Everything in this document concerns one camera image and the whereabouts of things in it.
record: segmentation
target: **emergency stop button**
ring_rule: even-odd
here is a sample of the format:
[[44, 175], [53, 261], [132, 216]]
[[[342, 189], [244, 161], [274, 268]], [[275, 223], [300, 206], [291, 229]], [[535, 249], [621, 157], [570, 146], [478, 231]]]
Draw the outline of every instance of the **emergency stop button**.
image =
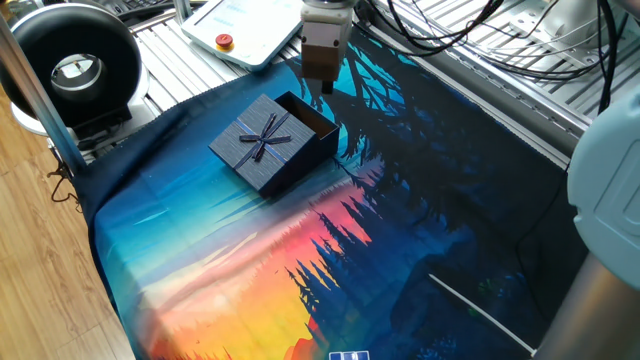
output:
[[233, 48], [233, 37], [229, 34], [220, 34], [216, 37], [216, 45], [222, 51], [229, 51]]

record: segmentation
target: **white tablet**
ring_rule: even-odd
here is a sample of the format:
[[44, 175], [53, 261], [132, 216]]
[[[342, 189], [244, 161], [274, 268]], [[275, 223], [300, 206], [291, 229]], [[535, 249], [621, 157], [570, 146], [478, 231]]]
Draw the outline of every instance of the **white tablet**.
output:
[[209, 0], [182, 25], [198, 45], [249, 71], [264, 68], [300, 29], [302, 0]]

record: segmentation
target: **gift box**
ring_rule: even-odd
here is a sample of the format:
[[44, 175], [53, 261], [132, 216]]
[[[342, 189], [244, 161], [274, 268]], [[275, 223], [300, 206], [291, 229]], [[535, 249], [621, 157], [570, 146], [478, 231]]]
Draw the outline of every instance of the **gift box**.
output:
[[286, 190], [338, 150], [338, 127], [287, 92], [261, 95], [209, 148], [262, 197]]

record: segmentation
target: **gray cylinder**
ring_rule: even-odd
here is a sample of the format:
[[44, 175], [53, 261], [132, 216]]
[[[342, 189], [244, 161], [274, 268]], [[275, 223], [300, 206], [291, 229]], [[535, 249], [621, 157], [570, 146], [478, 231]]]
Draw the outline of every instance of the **gray cylinder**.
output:
[[640, 359], [640, 291], [589, 254], [534, 360]]

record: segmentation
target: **blue cloth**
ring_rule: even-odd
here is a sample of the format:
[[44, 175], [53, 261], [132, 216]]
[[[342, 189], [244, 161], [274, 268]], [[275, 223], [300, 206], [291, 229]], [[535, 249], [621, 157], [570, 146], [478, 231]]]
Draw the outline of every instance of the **blue cloth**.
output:
[[[207, 146], [286, 91], [340, 126], [340, 147], [263, 200]], [[354, 33], [332, 95], [290, 60], [170, 109], [74, 185], [139, 358], [435, 360], [528, 354], [430, 275], [539, 345], [586, 254], [564, 192], [523, 242], [525, 270], [515, 243], [561, 181], [463, 95]]]

